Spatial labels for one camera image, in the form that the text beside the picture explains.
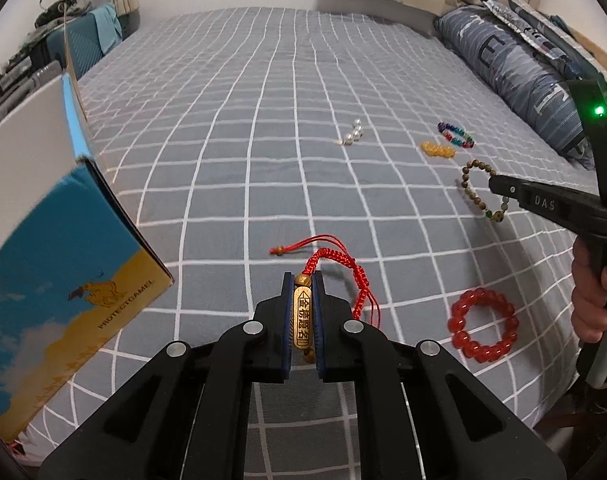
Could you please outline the person's right hand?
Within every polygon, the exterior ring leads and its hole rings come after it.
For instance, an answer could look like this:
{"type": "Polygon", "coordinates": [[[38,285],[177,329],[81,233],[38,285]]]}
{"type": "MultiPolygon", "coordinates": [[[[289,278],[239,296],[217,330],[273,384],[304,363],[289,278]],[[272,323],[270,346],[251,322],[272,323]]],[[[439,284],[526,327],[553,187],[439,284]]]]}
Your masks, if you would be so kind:
{"type": "Polygon", "coordinates": [[[571,302],[573,330],[585,344],[596,344],[607,330],[607,267],[601,274],[591,267],[587,244],[577,237],[573,243],[571,275],[575,282],[571,302]]]}

